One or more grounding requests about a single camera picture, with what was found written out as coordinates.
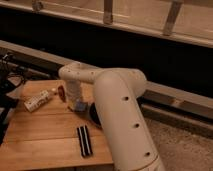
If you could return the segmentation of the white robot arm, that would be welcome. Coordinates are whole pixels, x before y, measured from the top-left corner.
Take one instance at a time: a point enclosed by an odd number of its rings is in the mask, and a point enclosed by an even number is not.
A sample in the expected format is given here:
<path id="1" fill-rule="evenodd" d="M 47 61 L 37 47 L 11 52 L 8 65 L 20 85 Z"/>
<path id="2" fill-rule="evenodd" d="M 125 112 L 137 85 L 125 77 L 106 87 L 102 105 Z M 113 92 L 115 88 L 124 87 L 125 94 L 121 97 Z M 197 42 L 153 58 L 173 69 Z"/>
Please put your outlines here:
<path id="1" fill-rule="evenodd" d="M 146 91 L 142 71 L 84 69 L 72 62 L 59 69 L 59 77 L 68 85 L 93 85 L 95 108 L 117 171 L 166 171 L 137 103 Z"/>

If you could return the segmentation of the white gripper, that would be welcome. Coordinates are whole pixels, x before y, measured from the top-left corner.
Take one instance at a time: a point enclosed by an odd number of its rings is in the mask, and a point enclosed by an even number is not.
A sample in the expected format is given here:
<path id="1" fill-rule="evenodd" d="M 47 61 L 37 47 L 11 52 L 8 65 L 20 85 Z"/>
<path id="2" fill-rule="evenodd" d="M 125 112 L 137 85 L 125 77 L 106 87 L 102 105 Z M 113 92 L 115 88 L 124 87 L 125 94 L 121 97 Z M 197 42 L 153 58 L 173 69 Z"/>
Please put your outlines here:
<path id="1" fill-rule="evenodd" d="M 68 102 L 68 108 L 71 111 L 75 111 L 75 103 L 73 103 L 73 102 L 82 100 L 81 83 L 79 81 L 67 80 L 65 82 L 65 85 L 66 85 L 67 98 L 70 101 L 72 101 L 72 102 Z"/>

